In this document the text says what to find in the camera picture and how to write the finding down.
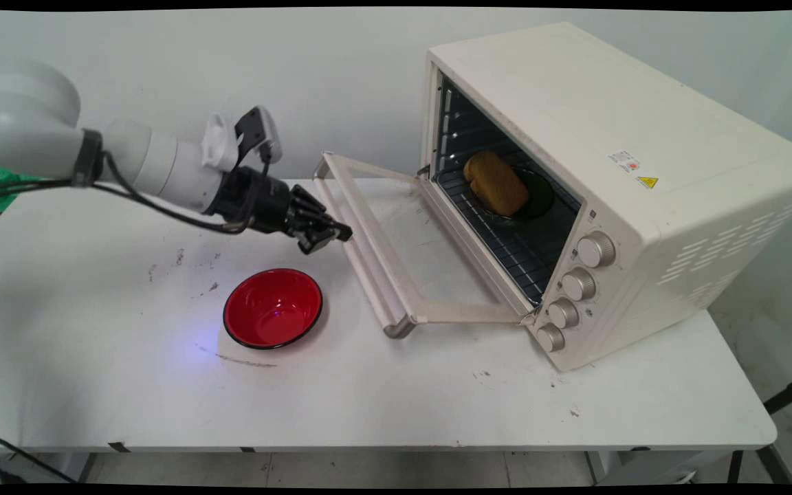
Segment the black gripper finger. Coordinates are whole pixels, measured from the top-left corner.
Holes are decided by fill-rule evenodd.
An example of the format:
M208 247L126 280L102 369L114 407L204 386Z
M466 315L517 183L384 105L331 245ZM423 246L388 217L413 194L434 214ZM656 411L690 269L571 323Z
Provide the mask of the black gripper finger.
M300 184L291 187L291 216L298 222L333 222L327 207Z
M320 251L332 241L347 242L353 236L353 230L345 223L311 223L302 230L296 232L299 250L310 256Z

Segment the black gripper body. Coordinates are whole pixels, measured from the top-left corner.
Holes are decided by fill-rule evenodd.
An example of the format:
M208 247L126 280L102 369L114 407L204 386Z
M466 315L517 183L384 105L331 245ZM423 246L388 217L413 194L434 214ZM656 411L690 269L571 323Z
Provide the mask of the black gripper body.
M293 195L279 179L250 167L236 167L224 175L210 214L220 215L223 225L211 226L219 234L239 234L251 229L262 234L293 235Z

